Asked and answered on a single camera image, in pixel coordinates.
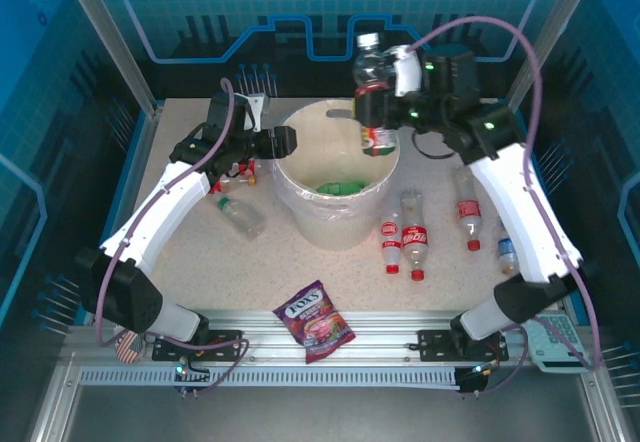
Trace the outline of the clear bottle red green label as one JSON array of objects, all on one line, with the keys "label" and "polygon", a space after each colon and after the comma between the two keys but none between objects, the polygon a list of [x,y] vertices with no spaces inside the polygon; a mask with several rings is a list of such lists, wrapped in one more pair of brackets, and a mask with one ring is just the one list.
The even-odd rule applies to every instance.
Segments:
[{"label": "clear bottle red green label", "polygon": [[[357,91],[391,89],[385,57],[379,49],[378,34],[359,35],[356,38],[356,42],[359,53],[353,66],[353,78],[356,83],[355,93]],[[353,118],[357,121],[354,98]],[[361,148],[365,155],[371,157],[386,156],[396,150],[397,142],[391,130],[370,129],[361,125],[360,127]]]}]

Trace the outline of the clear ribbed bottle green cap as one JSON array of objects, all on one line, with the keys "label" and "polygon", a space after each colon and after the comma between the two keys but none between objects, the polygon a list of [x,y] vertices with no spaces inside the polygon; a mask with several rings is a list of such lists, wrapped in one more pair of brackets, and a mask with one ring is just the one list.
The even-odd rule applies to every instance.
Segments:
[{"label": "clear ribbed bottle green cap", "polygon": [[255,240],[264,231],[264,217],[247,203],[219,194],[215,204],[231,226],[248,240]]}]

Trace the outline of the small cola bottle round logo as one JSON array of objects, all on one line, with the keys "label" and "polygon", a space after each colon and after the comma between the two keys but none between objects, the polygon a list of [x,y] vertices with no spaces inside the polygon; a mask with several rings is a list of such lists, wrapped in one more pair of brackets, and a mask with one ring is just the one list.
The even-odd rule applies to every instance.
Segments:
[{"label": "small cola bottle round logo", "polygon": [[382,206],[378,233],[385,266],[389,275],[399,273],[401,258],[401,211],[398,197],[390,197]]}]

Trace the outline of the large cola bottle red label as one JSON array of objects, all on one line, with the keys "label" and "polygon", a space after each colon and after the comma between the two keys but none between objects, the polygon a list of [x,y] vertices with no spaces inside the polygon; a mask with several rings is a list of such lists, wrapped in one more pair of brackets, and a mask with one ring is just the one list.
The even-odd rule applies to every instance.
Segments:
[{"label": "large cola bottle red label", "polygon": [[405,190],[400,195],[402,233],[401,243],[409,263],[413,281],[425,278],[425,263],[429,248],[428,230],[423,214],[422,195],[418,190]]}]

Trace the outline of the clear bottle blue label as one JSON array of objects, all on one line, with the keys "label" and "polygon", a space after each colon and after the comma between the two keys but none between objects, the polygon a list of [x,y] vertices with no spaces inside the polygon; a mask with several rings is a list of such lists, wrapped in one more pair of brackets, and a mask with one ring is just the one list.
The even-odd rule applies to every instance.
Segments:
[{"label": "clear bottle blue label", "polygon": [[500,221],[498,225],[497,258],[503,274],[514,275],[519,272],[519,261],[515,245],[503,221]]}]

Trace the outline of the white plastic bin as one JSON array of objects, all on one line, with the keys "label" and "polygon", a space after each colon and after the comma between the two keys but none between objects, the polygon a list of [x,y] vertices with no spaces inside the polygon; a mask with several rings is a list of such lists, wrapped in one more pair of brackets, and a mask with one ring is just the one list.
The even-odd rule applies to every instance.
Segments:
[{"label": "white plastic bin", "polygon": [[299,232],[311,244],[324,250],[347,250],[363,242],[377,225],[380,208],[387,198],[390,189],[378,206],[378,211],[375,216],[365,215],[328,221],[296,214],[286,206],[291,210]]}]

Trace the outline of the green plastic bottle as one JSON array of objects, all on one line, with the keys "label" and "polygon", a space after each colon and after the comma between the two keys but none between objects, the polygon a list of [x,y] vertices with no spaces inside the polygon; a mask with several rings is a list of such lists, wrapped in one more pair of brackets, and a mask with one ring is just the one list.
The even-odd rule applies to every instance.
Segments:
[{"label": "green plastic bottle", "polygon": [[327,182],[316,189],[318,194],[334,197],[346,197],[360,193],[367,187],[361,181]]}]

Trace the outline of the flag sticker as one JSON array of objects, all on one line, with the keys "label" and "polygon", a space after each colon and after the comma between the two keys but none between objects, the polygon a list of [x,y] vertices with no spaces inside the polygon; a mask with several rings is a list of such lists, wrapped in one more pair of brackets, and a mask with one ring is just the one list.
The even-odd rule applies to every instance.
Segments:
[{"label": "flag sticker", "polygon": [[146,341],[142,334],[124,329],[116,330],[115,351],[121,363],[133,364],[139,361],[145,346]]}]

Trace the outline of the left black controller board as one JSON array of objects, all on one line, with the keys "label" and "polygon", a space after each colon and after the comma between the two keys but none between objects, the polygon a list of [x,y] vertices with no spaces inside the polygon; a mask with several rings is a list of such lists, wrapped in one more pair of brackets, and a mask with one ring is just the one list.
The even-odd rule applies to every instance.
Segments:
[{"label": "left black controller board", "polygon": [[196,368],[186,357],[181,357],[173,372],[173,387],[182,399],[197,396],[199,390],[211,383],[211,371]]}]

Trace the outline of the right black controller board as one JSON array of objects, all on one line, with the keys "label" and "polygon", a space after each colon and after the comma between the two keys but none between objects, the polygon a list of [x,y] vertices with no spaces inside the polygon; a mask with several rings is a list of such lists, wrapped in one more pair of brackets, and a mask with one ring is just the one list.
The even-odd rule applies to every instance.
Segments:
[{"label": "right black controller board", "polygon": [[458,393],[462,396],[478,398],[489,381],[492,368],[489,363],[474,365],[473,367],[456,367],[454,371]]}]

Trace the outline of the right aluminium frame post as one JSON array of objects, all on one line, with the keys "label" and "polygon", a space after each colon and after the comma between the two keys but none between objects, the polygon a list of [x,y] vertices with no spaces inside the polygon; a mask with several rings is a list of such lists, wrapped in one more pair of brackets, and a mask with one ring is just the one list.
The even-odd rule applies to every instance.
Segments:
[{"label": "right aluminium frame post", "polygon": [[[560,35],[574,14],[581,0],[556,0],[549,16],[547,17],[540,34],[538,35],[534,49],[538,55],[540,64],[543,64],[551,54]],[[508,94],[508,106],[516,110],[533,85],[533,71],[528,62],[519,70]]]}]

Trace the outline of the aluminium frame post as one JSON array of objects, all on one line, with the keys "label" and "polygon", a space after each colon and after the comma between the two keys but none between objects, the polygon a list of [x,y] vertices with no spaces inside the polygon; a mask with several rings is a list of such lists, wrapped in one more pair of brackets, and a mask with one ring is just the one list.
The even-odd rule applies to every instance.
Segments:
[{"label": "aluminium frame post", "polygon": [[157,103],[104,0],[77,0],[103,46],[115,63],[140,109],[147,117],[156,115]]},{"label": "aluminium frame post", "polygon": [[[560,35],[574,14],[581,0],[556,0],[549,16],[547,17],[540,34],[538,35],[534,49],[538,55],[540,64],[543,64],[551,54]],[[508,106],[516,110],[533,85],[533,71],[528,62],[519,70],[508,94]]]}]

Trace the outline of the left aluminium frame post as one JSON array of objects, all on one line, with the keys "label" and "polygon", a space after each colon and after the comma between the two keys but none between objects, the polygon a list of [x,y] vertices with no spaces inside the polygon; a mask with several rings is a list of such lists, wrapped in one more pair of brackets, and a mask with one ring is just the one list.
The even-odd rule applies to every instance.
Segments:
[{"label": "left aluminium frame post", "polygon": [[115,63],[140,109],[147,117],[156,115],[157,103],[104,0],[77,0],[103,46]]}]

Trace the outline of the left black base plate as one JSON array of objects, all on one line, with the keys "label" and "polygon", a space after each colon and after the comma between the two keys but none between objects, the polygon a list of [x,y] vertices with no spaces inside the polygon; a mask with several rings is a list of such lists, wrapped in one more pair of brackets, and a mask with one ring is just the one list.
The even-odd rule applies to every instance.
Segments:
[{"label": "left black base plate", "polygon": [[[208,339],[203,342],[203,345],[236,341],[242,335],[243,333],[239,330],[210,330]],[[213,351],[195,351],[176,346],[164,339],[157,339],[152,346],[151,359],[156,362],[179,362],[182,359],[189,362],[234,362],[239,355],[240,345],[238,343]]]}]

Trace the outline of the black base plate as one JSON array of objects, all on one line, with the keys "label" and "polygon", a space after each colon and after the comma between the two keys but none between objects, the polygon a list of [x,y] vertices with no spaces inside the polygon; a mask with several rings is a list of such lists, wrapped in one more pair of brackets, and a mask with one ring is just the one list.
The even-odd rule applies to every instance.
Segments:
[{"label": "black base plate", "polygon": [[417,350],[422,362],[489,362],[509,359],[505,337],[495,333],[483,341],[471,341],[458,349],[449,330],[417,332]]},{"label": "black base plate", "polygon": [[[236,341],[242,335],[243,333],[239,330],[210,330],[208,339],[203,342],[203,345]],[[164,339],[157,339],[152,346],[151,359],[156,362],[179,362],[182,359],[189,362],[234,362],[239,355],[240,345],[238,343],[213,351],[195,351],[176,346]]]}]

